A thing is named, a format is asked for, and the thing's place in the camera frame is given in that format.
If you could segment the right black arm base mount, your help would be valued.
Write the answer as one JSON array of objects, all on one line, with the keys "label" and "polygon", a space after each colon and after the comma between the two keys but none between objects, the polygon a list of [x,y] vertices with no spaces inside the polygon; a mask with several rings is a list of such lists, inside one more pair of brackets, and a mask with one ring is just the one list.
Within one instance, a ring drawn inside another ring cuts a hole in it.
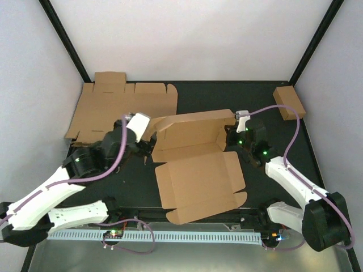
[{"label": "right black arm base mount", "polygon": [[240,209],[239,216],[244,219],[240,221],[247,224],[253,229],[268,230],[271,228],[271,220],[269,218],[267,208],[272,204],[272,201],[264,202],[257,208]]}]

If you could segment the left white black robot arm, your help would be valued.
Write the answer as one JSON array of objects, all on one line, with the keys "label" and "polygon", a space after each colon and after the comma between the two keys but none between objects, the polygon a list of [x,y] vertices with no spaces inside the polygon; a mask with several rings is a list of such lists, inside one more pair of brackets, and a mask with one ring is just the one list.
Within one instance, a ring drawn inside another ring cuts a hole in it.
[{"label": "left white black robot arm", "polygon": [[84,224],[116,226],[122,213],[113,197],[63,207],[62,202],[107,176],[116,174],[130,156],[149,156],[156,138],[142,139],[150,117],[129,114],[115,121],[101,141],[78,147],[46,181],[16,202],[1,202],[1,242],[30,247],[59,230]]}]

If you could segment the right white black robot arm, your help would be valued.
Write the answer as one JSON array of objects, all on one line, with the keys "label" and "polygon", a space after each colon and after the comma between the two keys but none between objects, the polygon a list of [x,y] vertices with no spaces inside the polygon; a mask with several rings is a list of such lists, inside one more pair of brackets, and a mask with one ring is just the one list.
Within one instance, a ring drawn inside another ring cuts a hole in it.
[{"label": "right white black robot arm", "polygon": [[298,204],[293,207],[280,200],[268,202],[258,213],[262,227],[286,226],[300,233],[317,252],[345,241],[352,243],[345,198],[317,186],[294,168],[269,144],[263,122],[242,117],[235,125],[226,125],[225,131],[226,144],[237,147],[246,163],[278,183]]}]

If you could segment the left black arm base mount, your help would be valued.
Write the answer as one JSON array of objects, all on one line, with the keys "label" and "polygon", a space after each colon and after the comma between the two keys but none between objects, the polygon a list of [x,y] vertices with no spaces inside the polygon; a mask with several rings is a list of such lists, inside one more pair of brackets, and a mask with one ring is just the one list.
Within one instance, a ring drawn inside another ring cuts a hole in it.
[{"label": "left black arm base mount", "polygon": [[107,211],[106,215],[101,219],[93,219],[91,222],[86,223],[87,226],[92,227],[115,227],[116,229],[123,228],[123,226],[136,226],[141,221],[137,218],[137,214],[133,211],[117,209]]}]

